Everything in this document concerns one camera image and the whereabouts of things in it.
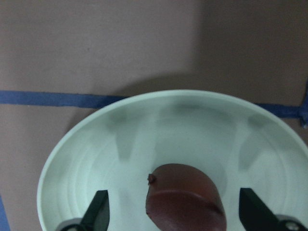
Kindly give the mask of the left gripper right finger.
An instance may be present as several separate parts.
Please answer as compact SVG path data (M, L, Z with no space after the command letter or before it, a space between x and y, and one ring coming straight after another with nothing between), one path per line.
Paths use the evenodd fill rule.
M246 231L306 231L294 217L275 215L251 188L241 188L239 219Z

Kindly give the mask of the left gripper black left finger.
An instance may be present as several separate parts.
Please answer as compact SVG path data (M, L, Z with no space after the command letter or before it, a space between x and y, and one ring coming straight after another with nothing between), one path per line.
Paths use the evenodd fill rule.
M82 219L77 223L59 225L57 231L106 231L110 222L109 194L97 191Z

